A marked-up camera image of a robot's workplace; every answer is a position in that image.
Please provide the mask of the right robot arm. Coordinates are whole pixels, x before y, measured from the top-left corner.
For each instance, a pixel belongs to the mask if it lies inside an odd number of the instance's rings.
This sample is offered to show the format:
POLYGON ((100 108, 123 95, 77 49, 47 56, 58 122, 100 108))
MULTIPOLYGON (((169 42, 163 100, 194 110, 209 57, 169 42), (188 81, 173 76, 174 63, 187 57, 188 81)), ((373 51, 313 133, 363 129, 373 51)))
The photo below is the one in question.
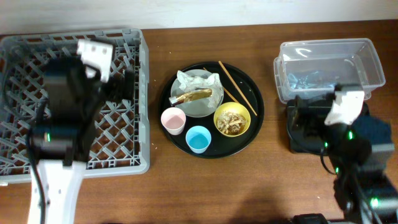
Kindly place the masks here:
POLYGON ((391 126, 371 116, 366 103, 353 124, 327 126, 332 99, 296 98, 286 105, 287 134, 293 153, 329 159, 334 196, 352 223, 397 223, 397 188, 388 179, 387 161, 395 151, 391 126))

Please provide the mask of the white napkin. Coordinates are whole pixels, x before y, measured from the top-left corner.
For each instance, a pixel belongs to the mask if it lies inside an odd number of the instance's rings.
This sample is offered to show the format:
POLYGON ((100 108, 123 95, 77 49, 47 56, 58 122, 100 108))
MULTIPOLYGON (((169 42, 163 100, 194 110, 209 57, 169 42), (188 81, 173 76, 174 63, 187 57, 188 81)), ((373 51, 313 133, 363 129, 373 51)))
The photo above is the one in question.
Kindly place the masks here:
POLYGON ((177 72, 177 80, 179 81, 179 89, 184 93, 193 91, 197 88, 210 88, 212 94, 209 99, 208 107, 216 108, 223 95, 223 86, 218 73, 211 73, 208 78, 199 76, 190 76, 188 72, 177 72))

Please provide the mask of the clear plastic bin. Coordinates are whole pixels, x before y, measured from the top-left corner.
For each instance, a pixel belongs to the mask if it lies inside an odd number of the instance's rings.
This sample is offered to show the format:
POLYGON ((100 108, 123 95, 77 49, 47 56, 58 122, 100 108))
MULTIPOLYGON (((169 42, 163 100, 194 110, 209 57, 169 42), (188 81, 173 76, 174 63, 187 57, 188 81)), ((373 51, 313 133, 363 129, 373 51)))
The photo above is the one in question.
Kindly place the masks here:
POLYGON ((319 70, 333 72, 336 85, 357 84, 364 98, 386 83, 381 61, 368 38, 300 40, 284 42, 274 59, 274 78, 279 100, 286 104, 296 96, 310 99, 333 92, 333 88, 294 90, 289 86, 289 73, 319 70))

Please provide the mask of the blue plastic wrapper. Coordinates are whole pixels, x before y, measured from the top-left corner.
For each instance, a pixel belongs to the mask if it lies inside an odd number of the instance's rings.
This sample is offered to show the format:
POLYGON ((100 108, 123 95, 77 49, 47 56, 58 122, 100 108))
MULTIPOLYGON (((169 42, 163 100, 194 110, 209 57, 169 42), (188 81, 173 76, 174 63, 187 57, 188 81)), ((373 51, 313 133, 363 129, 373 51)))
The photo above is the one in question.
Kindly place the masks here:
POLYGON ((333 72, 319 70, 289 73, 287 79, 289 86, 294 90, 333 88, 336 85, 333 72))

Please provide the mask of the light blue cup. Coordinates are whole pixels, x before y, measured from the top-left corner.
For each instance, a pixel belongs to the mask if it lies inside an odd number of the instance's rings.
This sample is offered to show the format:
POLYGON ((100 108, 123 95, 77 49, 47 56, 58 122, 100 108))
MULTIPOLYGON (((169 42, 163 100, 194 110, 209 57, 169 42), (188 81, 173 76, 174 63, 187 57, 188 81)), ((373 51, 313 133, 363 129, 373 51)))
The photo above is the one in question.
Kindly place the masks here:
POLYGON ((208 149, 212 138, 204 126, 193 126, 187 131, 185 140, 192 152, 202 154, 208 149))

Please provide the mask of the yellow bowl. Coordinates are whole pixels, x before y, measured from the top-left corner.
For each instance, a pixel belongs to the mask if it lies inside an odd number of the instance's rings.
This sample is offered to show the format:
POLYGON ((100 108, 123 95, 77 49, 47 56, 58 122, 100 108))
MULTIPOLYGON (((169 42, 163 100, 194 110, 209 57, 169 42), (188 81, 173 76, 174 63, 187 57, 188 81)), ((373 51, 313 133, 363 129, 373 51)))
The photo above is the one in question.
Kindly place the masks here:
POLYGON ((229 137, 229 138, 234 138, 234 137, 237 137, 237 136, 240 136, 240 135, 244 134, 249 129, 250 124, 251 124, 251 115, 250 115, 249 111, 243 105, 241 105, 239 103, 235 103, 235 102, 223 103, 222 105, 220 105, 216 109, 216 111, 214 113, 214 116, 213 116, 213 122, 214 122, 214 125, 215 125, 216 129, 217 129, 217 127, 216 127, 216 119, 218 118, 218 116, 222 112, 225 112, 225 111, 240 114, 241 116, 243 116, 247 120, 247 123, 246 123, 243 131, 240 134, 238 134, 238 135, 235 135, 235 136, 226 135, 226 134, 223 134, 221 131, 218 130, 222 135, 224 135, 226 137, 229 137))

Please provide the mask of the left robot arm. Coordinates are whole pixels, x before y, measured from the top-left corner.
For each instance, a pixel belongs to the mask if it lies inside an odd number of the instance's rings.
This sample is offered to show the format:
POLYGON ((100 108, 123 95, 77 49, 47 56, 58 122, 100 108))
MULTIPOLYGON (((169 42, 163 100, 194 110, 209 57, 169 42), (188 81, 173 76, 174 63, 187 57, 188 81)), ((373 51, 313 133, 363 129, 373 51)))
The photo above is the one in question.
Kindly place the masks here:
POLYGON ((134 98, 134 70, 102 82, 101 71, 78 58, 45 66, 48 98, 26 135, 32 191, 28 223, 73 223, 95 119, 107 101, 134 98))

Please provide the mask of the grey plate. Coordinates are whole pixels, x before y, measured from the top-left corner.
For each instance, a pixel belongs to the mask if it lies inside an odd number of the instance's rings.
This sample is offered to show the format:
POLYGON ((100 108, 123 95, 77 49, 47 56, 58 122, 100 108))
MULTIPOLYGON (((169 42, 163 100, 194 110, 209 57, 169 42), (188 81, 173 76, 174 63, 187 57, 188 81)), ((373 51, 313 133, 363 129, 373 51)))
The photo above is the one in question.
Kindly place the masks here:
MULTIPOLYGON (((206 70, 202 70, 202 69, 193 69, 193 70, 188 70, 186 71, 188 72, 188 74, 190 76, 199 76, 202 78, 208 78, 211 74, 211 72, 208 72, 206 70)), ((177 78, 174 80, 174 82, 172 83, 172 87, 171 87, 171 91, 170 91, 170 95, 171 96, 177 96, 177 95, 181 95, 184 94, 184 92, 182 90, 179 89, 179 81, 177 80, 177 78)), ((215 112, 215 110, 217 109, 217 107, 219 107, 219 105, 222 103, 224 98, 224 89, 223 89, 223 95, 220 99, 220 102, 218 103, 218 105, 216 106, 216 108, 209 108, 208 107, 208 103, 209 103, 209 99, 208 98, 204 98, 204 99, 200 99, 200 100, 195 100, 195 101, 191 101, 188 103, 183 103, 180 105, 176 105, 177 108, 180 108, 181 110, 184 111, 184 113, 192 118, 202 118, 205 116, 208 116, 212 113, 215 112)))

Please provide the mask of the black rectangular tray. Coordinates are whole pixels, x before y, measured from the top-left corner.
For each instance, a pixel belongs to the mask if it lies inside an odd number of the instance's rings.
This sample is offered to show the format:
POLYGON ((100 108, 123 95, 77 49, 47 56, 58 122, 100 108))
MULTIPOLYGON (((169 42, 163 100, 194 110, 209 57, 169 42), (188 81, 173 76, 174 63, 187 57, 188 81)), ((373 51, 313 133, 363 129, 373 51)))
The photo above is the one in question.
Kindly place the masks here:
POLYGON ((287 134, 292 152, 337 157, 370 150, 369 141, 359 136, 353 123, 325 123, 332 104, 331 99, 299 97, 287 103, 287 134))

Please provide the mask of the wooden chopstick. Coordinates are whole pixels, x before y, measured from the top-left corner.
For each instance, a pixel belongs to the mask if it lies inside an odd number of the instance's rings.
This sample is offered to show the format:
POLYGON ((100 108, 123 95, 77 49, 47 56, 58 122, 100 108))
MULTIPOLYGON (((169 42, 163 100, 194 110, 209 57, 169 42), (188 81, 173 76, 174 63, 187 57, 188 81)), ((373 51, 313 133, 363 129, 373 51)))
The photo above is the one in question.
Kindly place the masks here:
POLYGON ((231 80, 231 83, 234 85, 235 89, 237 89, 237 91, 239 92, 239 94, 241 95, 241 97, 243 98, 243 100, 247 103, 247 105, 250 107, 250 109, 252 110, 252 112, 257 116, 256 111, 254 110, 254 108, 252 107, 252 105, 250 104, 250 102, 248 101, 248 99, 246 98, 246 96, 244 95, 244 93, 241 91, 240 87, 238 87, 237 83, 235 82, 235 80, 232 78, 232 76, 230 75, 229 71, 226 69, 226 67, 223 65, 223 63, 221 61, 218 61, 220 67, 224 70, 225 74, 228 76, 228 78, 231 80))
POLYGON ((235 102, 235 103, 239 103, 238 100, 226 89, 224 88, 224 92, 235 102))

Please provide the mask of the pink cup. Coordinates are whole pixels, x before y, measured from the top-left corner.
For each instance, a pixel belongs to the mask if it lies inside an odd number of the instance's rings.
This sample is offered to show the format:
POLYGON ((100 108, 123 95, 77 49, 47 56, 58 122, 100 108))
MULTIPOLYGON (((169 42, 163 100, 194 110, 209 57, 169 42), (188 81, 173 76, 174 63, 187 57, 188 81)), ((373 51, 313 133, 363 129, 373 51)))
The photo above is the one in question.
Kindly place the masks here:
POLYGON ((171 107, 163 111, 160 120, 167 132, 176 136, 182 133, 187 119, 181 109, 171 107))

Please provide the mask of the round black tray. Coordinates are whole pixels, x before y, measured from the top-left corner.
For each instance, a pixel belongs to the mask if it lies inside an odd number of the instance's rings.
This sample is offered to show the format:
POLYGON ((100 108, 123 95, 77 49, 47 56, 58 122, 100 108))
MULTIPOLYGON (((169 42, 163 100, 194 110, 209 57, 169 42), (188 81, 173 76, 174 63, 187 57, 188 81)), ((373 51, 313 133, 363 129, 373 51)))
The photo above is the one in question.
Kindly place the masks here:
POLYGON ((182 151, 191 154, 196 157, 204 159, 216 159, 227 156, 232 156, 242 151, 248 146, 259 134, 262 123, 264 120, 264 101, 262 99, 261 92, 255 82, 249 75, 244 73, 242 70, 225 63, 224 67, 227 69, 237 86, 241 89, 245 95, 244 100, 238 93, 237 89, 232 84, 231 80, 225 74, 223 68, 218 62, 200 62, 193 65, 189 65, 182 69, 183 72, 194 69, 207 69, 209 72, 219 73, 221 84, 241 103, 244 105, 251 115, 251 124, 248 130, 240 136, 226 137, 222 135, 214 125, 213 115, 210 114, 204 118, 190 118, 187 117, 187 122, 184 127, 182 134, 177 136, 169 134, 165 129, 163 132, 169 141, 171 141, 176 147, 182 151), (185 136, 187 131, 194 126, 203 126, 210 131, 211 142, 208 149, 201 153, 194 153, 188 146, 185 136))

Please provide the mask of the food scraps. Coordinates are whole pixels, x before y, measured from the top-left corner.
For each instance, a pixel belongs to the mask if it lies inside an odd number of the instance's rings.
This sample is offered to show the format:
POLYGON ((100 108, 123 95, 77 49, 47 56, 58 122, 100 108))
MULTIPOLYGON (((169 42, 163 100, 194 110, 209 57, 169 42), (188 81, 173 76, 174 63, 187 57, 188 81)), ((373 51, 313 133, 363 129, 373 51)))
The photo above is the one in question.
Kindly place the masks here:
POLYGON ((238 113, 222 112, 216 119, 216 127, 223 134, 235 136, 240 134, 247 120, 238 113))

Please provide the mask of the grey dishwasher rack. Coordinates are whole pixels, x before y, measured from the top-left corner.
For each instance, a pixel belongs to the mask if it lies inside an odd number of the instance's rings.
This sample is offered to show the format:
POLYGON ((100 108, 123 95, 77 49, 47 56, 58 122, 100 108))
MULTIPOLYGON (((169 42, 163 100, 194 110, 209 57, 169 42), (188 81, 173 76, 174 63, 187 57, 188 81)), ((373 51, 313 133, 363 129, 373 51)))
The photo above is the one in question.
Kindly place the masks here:
POLYGON ((150 166, 147 115, 149 49, 139 29, 90 30, 15 35, 1 40, 1 183, 30 181, 26 133, 47 99, 44 67, 53 58, 74 57, 80 40, 101 39, 114 45, 110 74, 133 77, 133 96, 107 102, 95 120, 96 137, 85 177, 145 173, 150 166))

